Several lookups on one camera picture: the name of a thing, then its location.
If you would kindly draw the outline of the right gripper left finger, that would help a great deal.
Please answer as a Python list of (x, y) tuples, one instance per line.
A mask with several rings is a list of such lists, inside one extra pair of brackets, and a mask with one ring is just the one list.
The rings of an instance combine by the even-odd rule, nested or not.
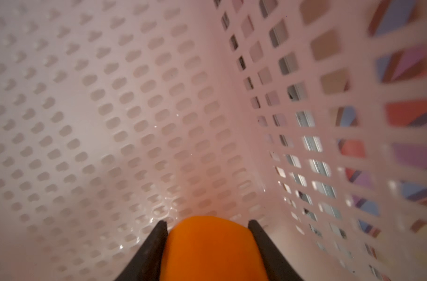
[(159, 221), (115, 281), (159, 281), (168, 235), (167, 223)]

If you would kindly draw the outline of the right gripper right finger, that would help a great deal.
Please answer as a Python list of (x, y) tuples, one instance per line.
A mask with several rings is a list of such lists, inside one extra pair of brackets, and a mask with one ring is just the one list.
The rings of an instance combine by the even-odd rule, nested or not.
[(270, 281), (303, 281), (257, 220), (250, 220), (247, 228), (253, 234)]

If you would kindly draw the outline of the orange fruit bottom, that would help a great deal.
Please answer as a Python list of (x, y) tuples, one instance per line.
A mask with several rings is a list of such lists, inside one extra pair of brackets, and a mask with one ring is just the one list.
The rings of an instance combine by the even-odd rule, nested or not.
[(161, 281), (266, 281), (252, 232), (218, 217), (195, 216), (178, 223), (167, 238)]

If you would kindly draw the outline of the white plastic fruit basket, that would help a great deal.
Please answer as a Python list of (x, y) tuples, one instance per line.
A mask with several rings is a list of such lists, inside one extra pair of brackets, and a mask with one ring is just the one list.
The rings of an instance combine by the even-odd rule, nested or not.
[(427, 1), (0, 1), (0, 281), (112, 281), (194, 216), (427, 281)]

